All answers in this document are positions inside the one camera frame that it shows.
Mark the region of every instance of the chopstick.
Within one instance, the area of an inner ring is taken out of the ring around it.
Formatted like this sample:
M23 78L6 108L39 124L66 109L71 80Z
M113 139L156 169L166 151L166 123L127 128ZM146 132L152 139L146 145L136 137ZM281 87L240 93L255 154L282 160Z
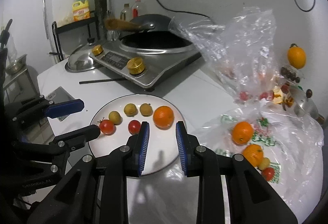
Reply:
M79 84L86 84L86 83L102 83L102 82L116 82L116 81L124 81L127 80L125 78L114 78L114 79L103 79L103 80L92 80L92 81L82 81Z

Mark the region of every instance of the clear plastic bag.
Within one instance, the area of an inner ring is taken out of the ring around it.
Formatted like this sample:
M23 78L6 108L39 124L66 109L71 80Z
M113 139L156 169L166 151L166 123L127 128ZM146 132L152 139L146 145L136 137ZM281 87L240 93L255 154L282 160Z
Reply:
M322 187L323 131L309 115L298 118L280 105L264 103L243 106L205 123L193 134L199 143L219 155L242 153L247 145L233 143L230 131L240 121L255 132L247 143L258 144L275 170L269 182L302 223L319 202Z
M272 10L244 8L225 27L203 18L170 23L170 31L194 43L228 93L239 100L256 100L276 85L278 65L273 36Z

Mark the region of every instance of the white table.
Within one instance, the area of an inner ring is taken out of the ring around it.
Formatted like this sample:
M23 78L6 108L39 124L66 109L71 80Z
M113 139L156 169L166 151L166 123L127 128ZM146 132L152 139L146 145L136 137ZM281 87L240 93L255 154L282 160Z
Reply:
M80 113L68 116L62 122L58 119L49 119L55 135L89 125L95 113L117 97L146 93L128 81L80 85L79 81L117 78L118 75L105 68L69 73L64 68L66 62L67 60L58 63L38 76L40 93L48 95L62 86L75 99L83 100L85 108ZM203 60L199 59L151 92L152 95L170 101L181 111L191 134L205 122L237 107L232 97L204 71L208 72ZM86 154L90 154L88 146L72 152L69 158L71 165ZM131 224L196 222L198 178L184 177L179 167L178 159L157 173L139 179L128 178L128 211ZM303 221L309 215L319 200L318 193L321 192L322 182L317 182L314 186L317 186L316 190L308 190L308 212L297 216L299 221Z

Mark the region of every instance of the silver screw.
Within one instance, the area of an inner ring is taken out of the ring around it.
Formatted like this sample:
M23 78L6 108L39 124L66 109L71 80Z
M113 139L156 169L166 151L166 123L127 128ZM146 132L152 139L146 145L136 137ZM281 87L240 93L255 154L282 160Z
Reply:
M241 154L235 154L234 159L237 161L243 161L244 157Z
M92 156L90 156L90 155L85 155L85 156L82 158L82 160L83 160L84 162L89 162L89 161L92 160Z
M64 145L65 145L65 142L64 142L64 141L59 141L59 142L58 142L58 146L59 146L59 147L63 147Z
M53 173L55 173L55 172L57 172L58 168L57 168L56 165L52 165L52 166L50 167L50 170L51 170Z
M128 152L130 150L130 147L128 145L122 145L120 147L121 152Z
M205 152L205 151L206 151L206 147L203 146L203 145L199 145L198 147L196 147L196 150L197 150L198 152Z

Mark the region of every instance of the orange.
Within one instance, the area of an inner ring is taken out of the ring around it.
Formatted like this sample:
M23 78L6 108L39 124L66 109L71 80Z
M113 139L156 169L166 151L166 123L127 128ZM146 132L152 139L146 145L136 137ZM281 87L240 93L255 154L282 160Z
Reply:
M254 167L258 167L263 160L263 150L259 145L249 145L244 149L242 155Z
M253 127L246 121L242 121L236 124L231 132L232 140L238 144L246 144L253 136Z
M289 64L296 69L301 69L306 63L306 53L296 44L291 44L287 52Z
M157 108L153 115L153 121L158 128L168 129L174 120L173 110L168 106Z

